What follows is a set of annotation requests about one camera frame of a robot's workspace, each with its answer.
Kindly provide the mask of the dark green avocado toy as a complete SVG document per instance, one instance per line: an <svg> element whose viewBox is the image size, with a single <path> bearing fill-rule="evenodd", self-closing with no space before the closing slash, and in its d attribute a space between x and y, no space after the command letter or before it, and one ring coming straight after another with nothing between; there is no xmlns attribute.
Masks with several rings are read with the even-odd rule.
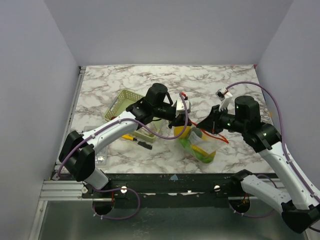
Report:
<svg viewBox="0 0 320 240"><path fill-rule="evenodd" d="M190 129L189 140L192 144L197 144L202 142L203 133L200 129L193 127Z"/></svg>

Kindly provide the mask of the clear zip top bag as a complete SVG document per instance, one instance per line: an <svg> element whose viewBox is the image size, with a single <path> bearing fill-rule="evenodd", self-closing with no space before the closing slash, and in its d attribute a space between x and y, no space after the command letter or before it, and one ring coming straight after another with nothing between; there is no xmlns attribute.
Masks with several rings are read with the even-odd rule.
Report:
<svg viewBox="0 0 320 240"><path fill-rule="evenodd" d="M197 128L197 124L194 122L191 122L191 128ZM227 144L230 143L227 140L227 138L221 134L212 135L202 129L200 129L200 130L202 131L202 142L200 142L200 143L192 144L190 142L190 140L189 140L190 131L189 131L188 136L186 138L181 138L181 139L188 140L192 145L196 145L196 146L200 147L201 149L203 149L204 151L206 151L209 154L212 152L217 152L217 150L219 150L222 147L225 147Z"/></svg>

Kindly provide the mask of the yellow corn toy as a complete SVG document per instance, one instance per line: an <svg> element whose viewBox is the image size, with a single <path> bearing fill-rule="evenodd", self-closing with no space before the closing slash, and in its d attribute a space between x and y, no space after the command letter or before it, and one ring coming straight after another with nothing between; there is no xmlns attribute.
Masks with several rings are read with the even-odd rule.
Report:
<svg viewBox="0 0 320 240"><path fill-rule="evenodd" d="M205 156L205 157L214 157L216 155L216 151L208 153L208 152L204 151L202 148L198 147L197 145L191 144L190 148L192 149L192 151L194 153L198 153L198 154Z"/></svg>

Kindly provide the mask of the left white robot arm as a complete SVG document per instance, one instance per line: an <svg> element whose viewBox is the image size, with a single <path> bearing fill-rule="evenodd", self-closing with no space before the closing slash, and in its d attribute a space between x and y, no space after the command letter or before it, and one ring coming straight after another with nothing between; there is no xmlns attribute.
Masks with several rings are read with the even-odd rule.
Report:
<svg viewBox="0 0 320 240"><path fill-rule="evenodd" d="M62 146L58 160L60 177L63 168L77 182L85 182L101 198L111 191L109 178L96 167L95 158L105 147L122 136L140 128L150 131L147 126L154 118L169 121L170 127L183 126L185 131L189 124L191 104L188 97L180 92L177 100L172 101L168 88L161 83L154 83L146 95L130 104L119 116L109 122L83 133L70 132Z"/></svg>

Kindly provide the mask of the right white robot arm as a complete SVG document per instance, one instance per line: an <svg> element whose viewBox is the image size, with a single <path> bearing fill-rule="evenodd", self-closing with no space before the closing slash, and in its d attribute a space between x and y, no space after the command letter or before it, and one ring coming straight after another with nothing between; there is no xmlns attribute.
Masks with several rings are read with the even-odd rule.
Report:
<svg viewBox="0 0 320 240"><path fill-rule="evenodd" d="M234 100L235 113L215 105L209 115L197 127L218 134L223 130L240 133L274 170L286 192L262 182L247 172L230 183L230 191L241 196L254 195L278 213L294 232L302 233L320 219L320 191L298 166L283 142L277 129L261 121L259 103L251 96L239 96Z"/></svg>

